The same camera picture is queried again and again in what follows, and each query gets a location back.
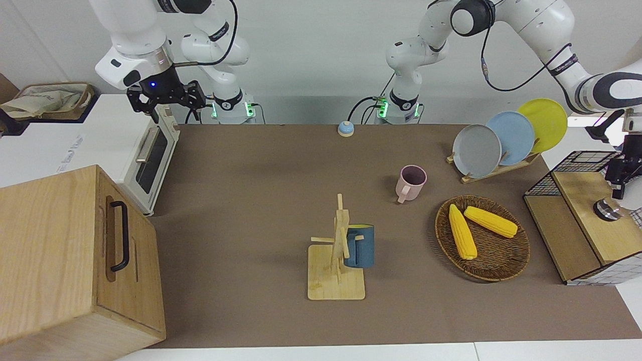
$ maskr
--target oven window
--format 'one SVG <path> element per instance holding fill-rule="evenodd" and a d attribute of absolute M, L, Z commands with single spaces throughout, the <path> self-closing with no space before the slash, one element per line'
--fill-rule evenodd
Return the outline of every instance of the oven window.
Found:
<path fill-rule="evenodd" d="M 138 183 L 147 194 L 150 194 L 152 190 L 152 184 L 154 183 L 154 179 L 156 179 L 156 173 L 158 173 L 161 167 L 162 157 L 166 149 L 167 138 L 165 134 L 160 131 L 156 138 L 156 143 L 154 143 L 152 148 L 149 161 L 142 163 L 140 168 L 138 168 L 138 174 L 136 174 L 136 183 Z"/>

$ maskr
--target pink mug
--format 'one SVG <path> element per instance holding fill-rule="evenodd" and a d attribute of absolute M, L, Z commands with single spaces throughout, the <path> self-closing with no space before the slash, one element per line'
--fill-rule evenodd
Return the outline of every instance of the pink mug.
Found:
<path fill-rule="evenodd" d="M 397 195 L 399 196 L 397 202 L 403 204 L 407 200 L 417 198 L 427 178 L 426 171 L 420 166 L 409 165 L 403 167 L 397 182 Z"/>

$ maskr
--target white wall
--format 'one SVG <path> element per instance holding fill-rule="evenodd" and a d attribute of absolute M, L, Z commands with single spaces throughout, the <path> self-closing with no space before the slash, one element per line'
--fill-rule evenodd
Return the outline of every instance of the white wall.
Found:
<path fill-rule="evenodd" d="M 567 2 L 577 18 L 574 50 L 589 72 L 615 69 L 632 51 L 636 54 L 633 48 L 642 34 L 639 0 Z M 219 3 L 232 19 L 229 3 Z M 239 34 L 252 46 L 250 62 L 238 70 L 241 83 L 265 103 L 272 123 L 337 123 L 354 101 L 379 94 L 391 74 L 386 48 L 417 33 L 428 3 L 237 0 Z M 175 54 L 180 54 L 178 43 L 191 31 L 186 16 L 161 14 L 160 21 L 174 40 Z M 449 58 L 421 70 L 424 121 L 484 122 L 532 98 L 563 102 L 557 84 L 546 73 L 520 91 L 505 94 L 489 89 L 479 65 L 482 40 L 483 35 L 453 36 Z M 110 41 L 86 0 L 0 0 L 0 46 L 0 72 L 18 87 L 82 80 L 103 92 L 117 92 L 93 71 Z M 520 83 L 541 66 L 503 23 L 491 31 L 486 57 L 492 81 L 503 87 Z M 183 68 L 180 74 L 209 88 L 198 69 Z"/>

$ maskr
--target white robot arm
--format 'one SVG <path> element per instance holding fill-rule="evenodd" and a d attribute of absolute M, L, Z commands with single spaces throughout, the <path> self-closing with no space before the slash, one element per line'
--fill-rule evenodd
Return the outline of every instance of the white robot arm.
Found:
<path fill-rule="evenodd" d="M 89 2 L 112 39 L 112 47 L 96 65 L 96 72 L 114 87 L 127 89 L 135 111 L 150 113 L 160 103 L 178 103 L 198 110 L 210 98 L 220 107 L 223 118 L 235 118 L 241 113 L 240 123 L 248 119 L 251 100 L 238 86 L 236 76 L 231 70 L 224 72 L 214 67 L 245 64 L 249 47 L 236 37 L 236 22 L 230 34 L 230 25 L 219 15 L 215 0 Z M 157 21 L 158 12 L 190 14 L 198 30 L 183 38 L 181 48 L 192 63 L 174 64 L 169 41 Z M 229 45 L 224 50 L 219 42 Z M 212 78 L 214 94 L 207 97 L 197 81 L 182 84 L 176 72 L 178 66 L 200 66 Z M 146 103 L 141 101 L 141 95 L 148 98 Z M 242 105 L 235 109 L 237 103 Z"/>
<path fill-rule="evenodd" d="M 569 43 L 575 17 L 563 0 L 436 0 L 419 28 L 419 36 L 396 42 L 387 52 L 395 80 L 387 99 L 386 120 L 405 123 L 412 117 L 422 85 L 417 68 L 444 59 L 447 38 L 454 31 L 471 36 L 504 21 L 533 49 L 545 68 L 562 87 L 573 111 L 592 114 L 624 110 L 628 132 L 622 157 L 609 164 L 607 180 L 613 199 L 628 207 L 642 206 L 642 189 L 631 182 L 642 174 L 642 60 L 607 74 L 590 75 L 578 62 Z M 482 60 L 484 77 L 488 71 Z M 625 185 L 631 190 L 624 199 Z"/>
<path fill-rule="evenodd" d="M 190 15 L 190 19 L 197 31 L 183 37 L 181 51 L 213 81 L 214 91 L 208 98 L 214 101 L 214 120 L 223 124 L 242 124 L 253 120 L 254 100 L 241 89 L 231 68 L 248 62 L 250 46 L 247 41 L 236 35 L 236 29 L 230 29 L 229 22 L 215 4 L 203 13 Z"/>

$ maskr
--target wooden base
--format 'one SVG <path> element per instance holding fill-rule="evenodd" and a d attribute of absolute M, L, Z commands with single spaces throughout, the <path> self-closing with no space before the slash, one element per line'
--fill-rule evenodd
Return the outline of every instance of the wooden base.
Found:
<path fill-rule="evenodd" d="M 606 222 L 593 212 L 593 204 L 612 193 L 602 174 L 555 172 L 553 179 L 602 265 L 642 251 L 642 232 L 631 216 Z"/>
<path fill-rule="evenodd" d="M 461 182 L 463 184 L 473 183 L 473 182 L 481 181 L 482 179 L 491 178 L 496 175 L 504 174 L 506 172 L 511 172 L 516 169 L 530 166 L 540 155 L 541 153 L 530 154 L 528 157 L 526 157 L 526 159 L 524 159 L 523 161 L 517 164 L 513 164 L 512 166 L 498 166 L 491 174 L 487 175 L 484 178 L 470 178 L 468 175 L 464 175 L 461 179 Z M 455 154 L 453 153 L 450 157 L 446 158 L 446 162 L 448 162 L 449 164 L 453 164 L 455 162 L 455 160 L 453 159 L 454 156 Z"/>
<path fill-rule="evenodd" d="M 593 204 L 612 189 L 598 172 L 553 172 L 561 196 L 525 197 L 563 281 L 581 279 L 642 252 L 642 232 L 630 216 L 606 222 Z"/>
<path fill-rule="evenodd" d="M 308 247 L 308 298 L 323 300 L 361 300 L 365 298 L 363 269 L 332 265 L 332 245 Z"/>

